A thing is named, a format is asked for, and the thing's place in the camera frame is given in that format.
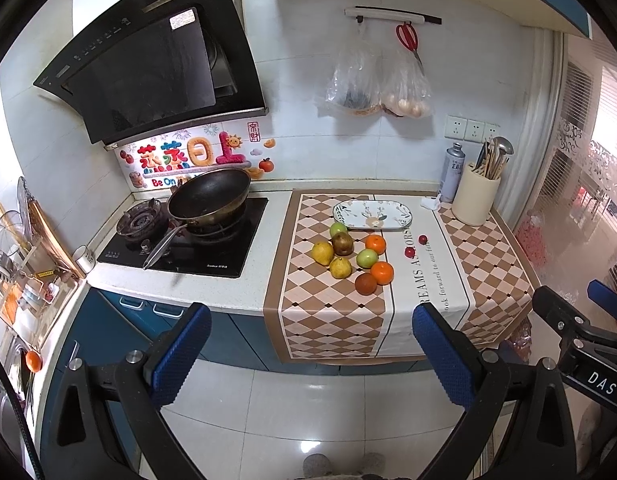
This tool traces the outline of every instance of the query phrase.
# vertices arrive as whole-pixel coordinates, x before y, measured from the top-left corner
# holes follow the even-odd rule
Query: screw
[[[542,364],[544,365],[544,368],[546,368],[546,370],[555,370],[555,367],[557,366],[557,364],[555,364],[555,361],[553,361],[550,357],[544,357],[542,359]]]
[[[144,357],[144,352],[141,350],[131,350],[126,354],[126,361],[131,364],[139,363]]]
[[[83,361],[79,357],[76,357],[71,362],[69,362],[68,369],[73,371],[79,370],[79,368],[82,367],[82,362]]]
[[[482,352],[482,359],[487,363],[496,363],[499,361],[499,356],[492,350],[484,350]]]

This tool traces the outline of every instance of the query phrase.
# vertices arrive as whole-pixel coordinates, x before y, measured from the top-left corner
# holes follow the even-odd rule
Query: plate
[[[333,218],[350,229],[404,229],[411,210],[394,200],[347,200],[333,207]]]

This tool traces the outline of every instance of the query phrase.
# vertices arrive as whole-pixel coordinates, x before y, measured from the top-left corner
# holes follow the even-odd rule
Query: cylindrical container
[[[462,168],[466,155],[462,151],[459,142],[453,142],[453,146],[446,150],[444,158],[444,168],[441,170],[441,180],[439,182],[439,194],[442,202],[453,202],[459,180],[462,176]]]
[[[473,169],[475,165],[472,162],[464,166],[451,209],[460,222],[479,227],[488,218],[501,179],[490,180],[473,172]]]
[[[95,267],[95,255],[85,245],[80,245],[73,253],[73,259],[88,274]]]

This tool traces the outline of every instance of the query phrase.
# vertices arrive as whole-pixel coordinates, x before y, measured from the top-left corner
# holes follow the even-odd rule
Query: red scissors
[[[397,25],[395,28],[395,33],[397,34],[397,38],[399,41],[405,46],[408,50],[410,50],[417,61],[419,62],[419,68],[421,68],[421,73],[424,73],[424,65],[421,63],[421,59],[419,58],[419,54],[417,54],[417,47],[419,46],[419,39],[417,38],[417,32],[413,28],[413,25],[410,23],[404,23],[403,25]]]

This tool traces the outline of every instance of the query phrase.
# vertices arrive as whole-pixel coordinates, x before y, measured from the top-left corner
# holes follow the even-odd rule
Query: wall socket
[[[464,134],[464,140],[470,142],[482,142],[483,139],[484,123],[479,121],[466,121],[466,134]]]
[[[486,126],[483,130],[483,138],[491,139],[492,137],[497,137],[499,135],[499,124],[486,123]]]
[[[464,134],[466,133],[466,123],[467,121],[463,117],[454,117],[452,115],[447,116],[444,137],[448,137],[448,139],[464,139]]]

